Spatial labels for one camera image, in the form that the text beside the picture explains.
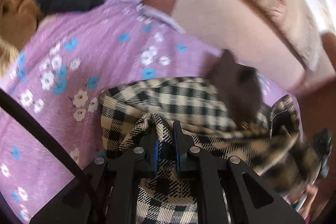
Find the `person's right hand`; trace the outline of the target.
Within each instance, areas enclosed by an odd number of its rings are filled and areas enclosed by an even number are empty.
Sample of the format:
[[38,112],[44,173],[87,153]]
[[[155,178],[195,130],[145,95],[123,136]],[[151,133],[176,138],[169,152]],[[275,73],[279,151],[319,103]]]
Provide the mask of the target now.
[[300,202],[304,196],[306,200],[303,202],[302,207],[298,211],[303,219],[307,219],[310,214],[311,206],[317,196],[318,186],[314,184],[307,184],[305,188],[295,191],[294,193],[288,195],[287,200],[289,203]]

